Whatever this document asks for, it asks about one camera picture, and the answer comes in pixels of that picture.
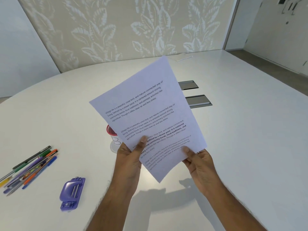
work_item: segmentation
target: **wallpaper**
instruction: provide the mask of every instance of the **wallpaper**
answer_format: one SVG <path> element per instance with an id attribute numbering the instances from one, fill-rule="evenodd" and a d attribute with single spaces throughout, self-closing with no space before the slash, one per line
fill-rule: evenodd
<path id="1" fill-rule="evenodd" d="M 19 0 L 61 72 L 222 49 L 234 0 Z"/>

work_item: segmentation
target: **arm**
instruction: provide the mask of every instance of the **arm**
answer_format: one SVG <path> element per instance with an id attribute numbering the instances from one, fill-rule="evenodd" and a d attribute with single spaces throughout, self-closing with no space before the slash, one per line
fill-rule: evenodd
<path id="1" fill-rule="evenodd" d="M 146 145 L 143 136 L 133 150 L 122 143 L 116 157 L 110 186 L 98 206 L 87 231 L 122 231 L 129 203 L 139 182 L 141 163 L 139 157 Z"/>
<path id="2" fill-rule="evenodd" d="M 266 231 L 253 215 L 221 182 L 210 154 L 204 149 L 195 154 L 183 148 L 187 166 L 196 186 L 208 199 L 226 231 Z"/>

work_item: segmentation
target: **hand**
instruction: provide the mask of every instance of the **hand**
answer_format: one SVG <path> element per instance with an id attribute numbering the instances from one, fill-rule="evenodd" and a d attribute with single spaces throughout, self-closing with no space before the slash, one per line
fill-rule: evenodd
<path id="1" fill-rule="evenodd" d="M 186 146 L 183 147 L 183 151 L 188 156 L 183 163 L 188 168 L 199 191 L 206 196 L 212 186 L 222 183 L 211 155 L 205 149 L 197 155 Z"/>
<path id="2" fill-rule="evenodd" d="M 146 143 L 147 137 L 142 136 L 140 142 L 132 152 L 125 143 L 121 144 L 117 152 L 110 188 L 113 189 L 113 192 L 121 193 L 121 195 L 124 195 L 129 200 L 137 189 L 141 169 L 139 157 Z"/>

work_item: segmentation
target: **fingernail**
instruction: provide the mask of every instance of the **fingernail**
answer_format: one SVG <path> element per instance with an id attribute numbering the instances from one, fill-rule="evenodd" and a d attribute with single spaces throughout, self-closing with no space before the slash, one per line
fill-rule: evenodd
<path id="1" fill-rule="evenodd" d="M 187 153 L 187 152 L 189 152 L 189 148 L 186 147 L 186 146 L 184 146 L 184 147 L 183 147 L 183 151 Z"/>
<path id="2" fill-rule="evenodd" d="M 145 143 L 147 141 L 148 137 L 147 136 L 142 136 L 140 142 Z"/>

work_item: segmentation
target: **red cup rim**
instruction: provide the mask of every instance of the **red cup rim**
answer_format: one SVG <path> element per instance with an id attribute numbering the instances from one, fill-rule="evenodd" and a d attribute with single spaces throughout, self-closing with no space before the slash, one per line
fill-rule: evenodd
<path id="1" fill-rule="evenodd" d="M 110 127 L 110 125 L 107 125 L 107 128 L 106 128 L 107 133 L 108 133 L 109 135 L 111 135 L 111 136 L 118 136 L 117 134 L 110 133 L 109 130 L 108 130 L 109 127 Z"/>

